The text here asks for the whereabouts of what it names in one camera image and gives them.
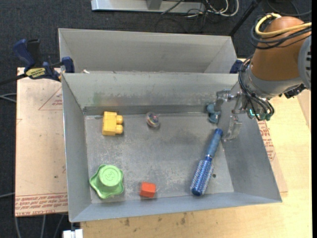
gray metal tray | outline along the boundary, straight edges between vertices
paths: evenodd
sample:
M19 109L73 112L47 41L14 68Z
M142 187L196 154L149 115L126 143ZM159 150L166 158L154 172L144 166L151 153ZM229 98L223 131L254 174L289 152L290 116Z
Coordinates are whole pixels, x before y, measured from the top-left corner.
M64 74L70 221L280 202L257 122L246 116L238 138L219 146L207 193L190 193L198 161L216 128L208 122L206 104L236 81L236 75L221 73ZM102 135L104 111L123 115L122 135ZM147 126L148 111L160 114L159 129ZM90 187L89 178L101 164L123 170L121 195L101 200ZM139 196L142 181L157 185L155 198Z

orange block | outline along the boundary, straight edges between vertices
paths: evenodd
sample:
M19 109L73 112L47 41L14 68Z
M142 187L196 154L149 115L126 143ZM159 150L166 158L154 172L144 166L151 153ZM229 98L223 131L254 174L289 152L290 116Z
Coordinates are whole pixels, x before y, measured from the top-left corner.
M143 181L141 183L140 196L154 197L156 186L154 183Z

blue brush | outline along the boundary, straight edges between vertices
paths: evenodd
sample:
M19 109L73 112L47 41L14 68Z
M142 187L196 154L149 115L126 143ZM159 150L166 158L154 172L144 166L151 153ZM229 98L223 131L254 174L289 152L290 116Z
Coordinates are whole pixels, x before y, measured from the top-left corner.
M209 180L213 172L212 159L217 151L219 142L222 137L222 130L217 128L214 131L213 137L209 144L207 154L204 160L199 161L192 184L190 186L191 192L196 196L201 196L205 193Z

yellow lego brick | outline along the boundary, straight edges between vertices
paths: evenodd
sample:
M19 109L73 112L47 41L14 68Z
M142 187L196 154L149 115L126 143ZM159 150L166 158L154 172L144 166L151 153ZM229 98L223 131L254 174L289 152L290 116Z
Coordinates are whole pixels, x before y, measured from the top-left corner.
M123 117L116 112L104 112L103 135L115 136L123 132Z

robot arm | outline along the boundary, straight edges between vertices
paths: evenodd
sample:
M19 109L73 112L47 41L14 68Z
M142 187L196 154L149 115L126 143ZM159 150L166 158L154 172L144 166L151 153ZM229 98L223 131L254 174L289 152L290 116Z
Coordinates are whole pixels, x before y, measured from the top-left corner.
M224 139L237 136L239 114L269 120L274 114L270 98L291 91L295 95L299 89L311 90L311 27L311 23L275 13L254 26L251 36L257 41L255 53L242 64L237 84L218 92L215 103L207 108L210 121L227 131ZM230 119L228 111L224 115L224 108L230 110Z

